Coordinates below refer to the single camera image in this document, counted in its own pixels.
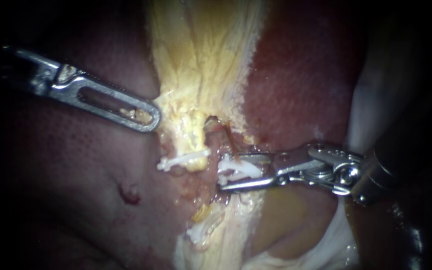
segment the metal instrument jaw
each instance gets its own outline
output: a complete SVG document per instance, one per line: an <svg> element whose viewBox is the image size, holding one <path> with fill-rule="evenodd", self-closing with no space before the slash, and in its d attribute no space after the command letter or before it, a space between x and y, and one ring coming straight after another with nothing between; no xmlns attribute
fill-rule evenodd
<svg viewBox="0 0 432 270"><path fill-rule="evenodd" d="M303 182L346 196L359 178L358 165L362 160L357 154L321 143L308 144L291 151L241 153L239 158L264 165L266 169L263 170L263 177L232 181L219 185L220 190L244 192Z"/></svg>
<svg viewBox="0 0 432 270"><path fill-rule="evenodd" d="M63 102L140 133L154 131L161 121L161 112L151 101L129 95L79 68L25 49L4 46L3 51L8 61L2 65L1 77L20 90ZM140 117L135 119L136 110Z"/></svg>

